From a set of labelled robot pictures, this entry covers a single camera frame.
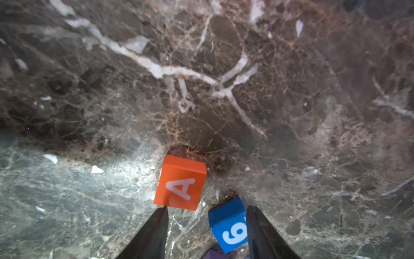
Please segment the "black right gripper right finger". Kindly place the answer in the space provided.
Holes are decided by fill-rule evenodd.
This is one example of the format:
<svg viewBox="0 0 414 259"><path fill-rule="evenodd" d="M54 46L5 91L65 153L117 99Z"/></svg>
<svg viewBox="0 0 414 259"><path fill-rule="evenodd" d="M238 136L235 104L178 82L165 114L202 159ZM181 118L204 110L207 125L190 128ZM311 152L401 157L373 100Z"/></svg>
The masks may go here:
<svg viewBox="0 0 414 259"><path fill-rule="evenodd" d="M248 206L246 220L251 259L300 259L258 207Z"/></svg>

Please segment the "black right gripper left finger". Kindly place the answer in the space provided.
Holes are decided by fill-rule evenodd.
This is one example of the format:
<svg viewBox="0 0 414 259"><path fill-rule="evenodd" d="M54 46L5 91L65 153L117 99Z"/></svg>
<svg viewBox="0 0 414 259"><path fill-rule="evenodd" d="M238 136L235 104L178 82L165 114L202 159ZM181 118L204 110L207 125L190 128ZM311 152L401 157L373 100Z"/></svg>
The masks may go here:
<svg viewBox="0 0 414 259"><path fill-rule="evenodd" d="M168 227L168 208L158 208L116 259L164 259Z"/></svg>

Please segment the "orange A block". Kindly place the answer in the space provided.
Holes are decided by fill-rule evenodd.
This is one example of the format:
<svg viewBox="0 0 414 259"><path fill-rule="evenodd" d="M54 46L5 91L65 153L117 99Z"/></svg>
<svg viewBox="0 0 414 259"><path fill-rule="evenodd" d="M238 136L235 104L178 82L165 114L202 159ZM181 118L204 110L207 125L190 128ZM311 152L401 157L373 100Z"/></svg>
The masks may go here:
<svg viewBox="0 0 414 259"><path fill-rule="evenodd" d="M207 178L205 163L166 155L154 204L196 211Z"/></svg>

